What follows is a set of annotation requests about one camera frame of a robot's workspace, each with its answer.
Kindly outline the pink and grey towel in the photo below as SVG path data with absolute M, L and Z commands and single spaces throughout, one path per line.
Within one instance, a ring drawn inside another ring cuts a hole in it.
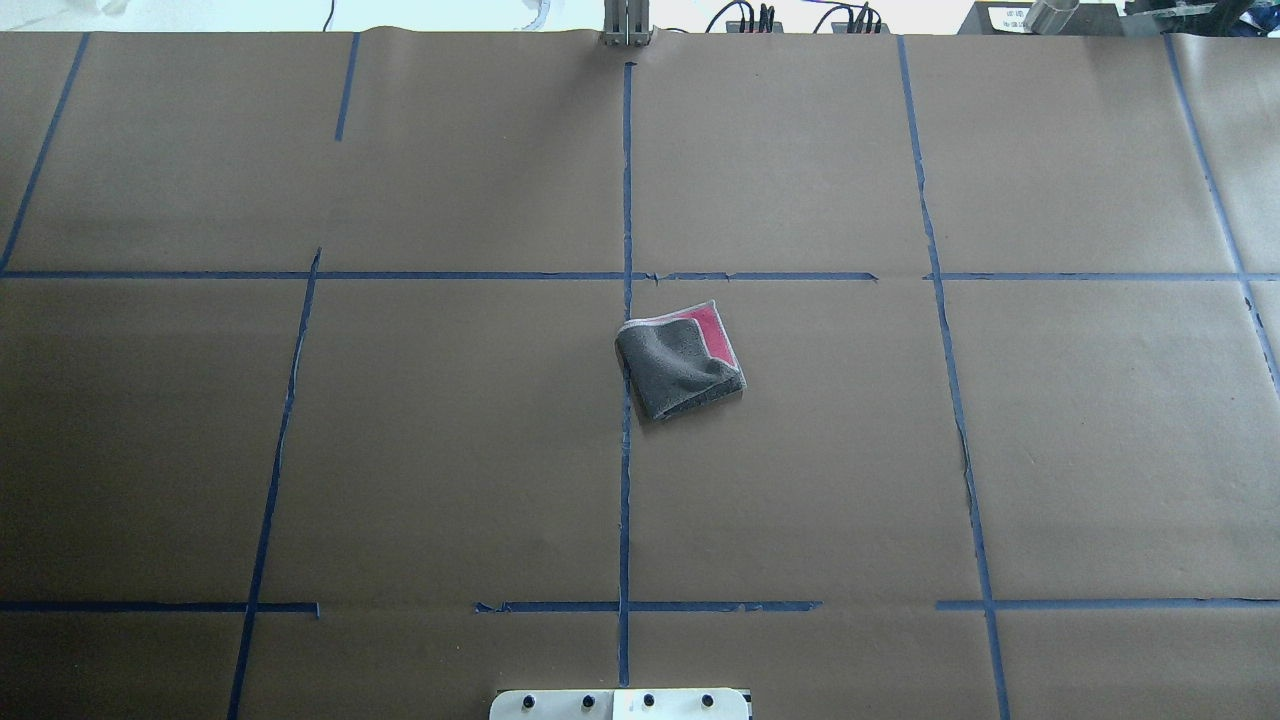
M 668 420 L 748 388 L 713 300 L 626 322 L 614 345 L 650 421 Z

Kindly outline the aluminium frame post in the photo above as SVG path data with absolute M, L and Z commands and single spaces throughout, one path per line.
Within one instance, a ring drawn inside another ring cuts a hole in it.
M 602 44 L 608 47 L 645 47 L 652 42 L 649 0 L 605 0 Z

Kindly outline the white mounting post with base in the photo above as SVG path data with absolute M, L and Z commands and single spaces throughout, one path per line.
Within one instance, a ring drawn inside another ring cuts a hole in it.
M 602 688 L 502 691 L 489 719 L 753 719 L 749 691 Z

